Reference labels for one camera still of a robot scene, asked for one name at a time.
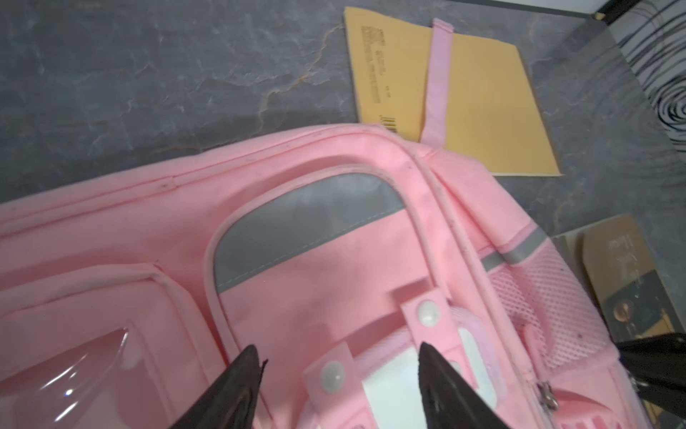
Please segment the pink student backpack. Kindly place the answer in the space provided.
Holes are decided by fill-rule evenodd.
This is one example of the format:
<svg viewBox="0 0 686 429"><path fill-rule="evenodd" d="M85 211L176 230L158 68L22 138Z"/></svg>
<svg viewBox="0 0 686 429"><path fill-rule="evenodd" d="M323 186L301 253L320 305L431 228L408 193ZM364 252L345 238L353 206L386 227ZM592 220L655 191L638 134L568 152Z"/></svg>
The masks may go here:
<svg viewBox="0 0 686 429"><path fill-rule="evenodd" d="M649 427L497 176L339 124L3 204L2 427L170 428L255 345L252 428L428 428L423 342L508 428Z"/></svg>

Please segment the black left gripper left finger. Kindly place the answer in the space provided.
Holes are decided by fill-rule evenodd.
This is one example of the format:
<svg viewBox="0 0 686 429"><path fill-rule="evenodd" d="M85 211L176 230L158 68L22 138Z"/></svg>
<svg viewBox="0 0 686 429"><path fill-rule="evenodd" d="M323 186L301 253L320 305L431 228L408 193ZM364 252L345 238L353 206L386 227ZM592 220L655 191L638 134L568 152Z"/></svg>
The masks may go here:
<svg viewBox="0 0 686 429"><path fill-rule="evenodd" d="M247 346L170 428L252 428L266 364Z"/></svg>

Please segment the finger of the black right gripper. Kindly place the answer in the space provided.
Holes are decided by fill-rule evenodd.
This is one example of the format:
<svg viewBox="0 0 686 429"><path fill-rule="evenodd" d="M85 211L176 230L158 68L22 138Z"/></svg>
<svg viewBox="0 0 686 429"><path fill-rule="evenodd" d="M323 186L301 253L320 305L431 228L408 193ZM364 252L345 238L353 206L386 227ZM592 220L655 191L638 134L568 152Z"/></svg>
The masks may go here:
<svg viewBox="0 0 686 429"><path fill-rule="evenodd" d="M670 332L616 345L639 397L685 418L685 334Z"/></svg>

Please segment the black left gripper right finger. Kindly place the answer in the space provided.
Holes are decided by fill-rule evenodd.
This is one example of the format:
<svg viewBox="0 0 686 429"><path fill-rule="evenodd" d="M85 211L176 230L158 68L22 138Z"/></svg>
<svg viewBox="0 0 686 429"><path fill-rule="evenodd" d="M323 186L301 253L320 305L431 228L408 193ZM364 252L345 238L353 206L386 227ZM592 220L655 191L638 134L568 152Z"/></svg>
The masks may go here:
<svg viewBox="0 0 686 429"><path fill-rule="evenodd" d="M426 342L419 349L418 379L429 429L508 429L462 375Z"/></svg>

